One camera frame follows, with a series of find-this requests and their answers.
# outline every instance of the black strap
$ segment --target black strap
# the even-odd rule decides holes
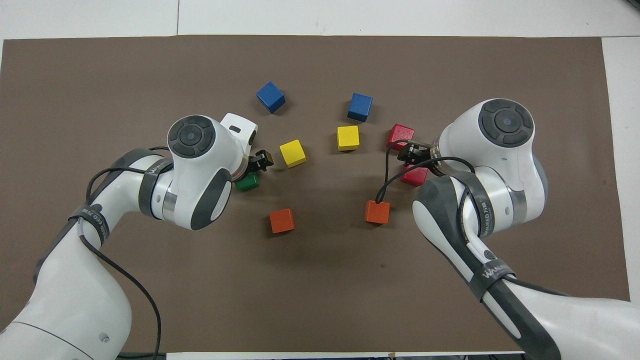
[[[171,170],[172,167],[173,161],[171,159],[160,159],[145,172],[138,192],[138,206],[140,207],[140,212],[143,214],[160,220],[160,218],[157,218],[153,211],[151,211],[151,198],[153,197],[154,188],[156,187],[160,174]]]
[[[99,206],[82,205],[79,206],[73,214],[69,217],[69,220],[75,218],[83,218],[91,224],[100,236],[100,245],[104,245],[104,241],[109,238],[109,225],[107,219],[102,216],[99,210]]]
[[[501,278],[516,273],[500,259],[494,259],[484,264],[476,270],[474,276],[469,281],[469,289],[478,301],[482,302],[482,296],[487,289]]]
[[[495,227],[495,215],[493,214],[493,206],[489,195],[480,180],[475,174],[466,171],[457,172],[451,177],[454,177],[469,189],[469,194],[474,201],[478,216],[478,237],[483,239],[491,235]]]

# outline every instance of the circular control pad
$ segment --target circular control pad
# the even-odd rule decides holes
[[[215,141],[216,130],[211,120],[202,115],[191,115],[178,120],[169,129],[167,136],[172,152],[188,159],[206,153]]]
[[[522,105],[507,99],[486,102],[478,116],[480,131],[501,147],[518,147],[533,135],[533,119]]]

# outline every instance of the center round button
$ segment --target center round button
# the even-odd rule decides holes
[[[522,126],[522,116],[512,109],[505,109],[495,115],[495,125],[505,133],[515,133]]]
[[[180,132],[180,142],[184,145],[195,145],[202,138],[202,130],[194,125],[185,126]]]

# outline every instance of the brown board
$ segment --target brown board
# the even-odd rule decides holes
[[[628,300],[599,38],[5,40],[3,56],[0,328],[27,302],[36,261],[92,175],[164,145],[183,116],[231,112],[256,122],[254,150],[274,155],[260,186],[234,190],[197,232],[127,215],[103,247],[157,301],[162,351],[518,350],[417,229],[414,188],[389,188],[389,224],[364,222],[395,123],[430,142],[493,97],[533,114],[550,193],[539,219],[488,246],[522,280]],[[287,99],[274,115],[255,96],[268,81]],[[374,99],[366,123],[346,118],[353,92]],[[352,124],[360,148],[339,152],[336,128]],[[308,160],[287,168],[278,146],[293,139]],[[283,208],[296,229],[271,234],[268,214]],[[114,276],[133,311],[125,350],[153,349],[150,306]]]

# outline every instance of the white robotic arm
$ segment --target white robotic arm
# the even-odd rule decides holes
[[[547,180],[531,152],[529,112],[507,99],[474,106],[449,125],[413,202],[418,228],[458,271],[504,330],[532,359],[633,359],[640,354],[640,309],[629,302],[582,299],[531,286],[482,239],[540,215]]]
[[[173,161],[146,149],[118,159],[113,168],[139,173],[109,172],[69,219],[36,268],[29,302],[0,334],[0,357],[113,360],[129,335],[131,308],[79,237],[100,249],[109,230],[131,211],[186,229],[209,225],[224,210],[232,181],[273,164],[267,152],[249,156],[256,130],[233,114],[220,123],[192,115],[169,130]]]

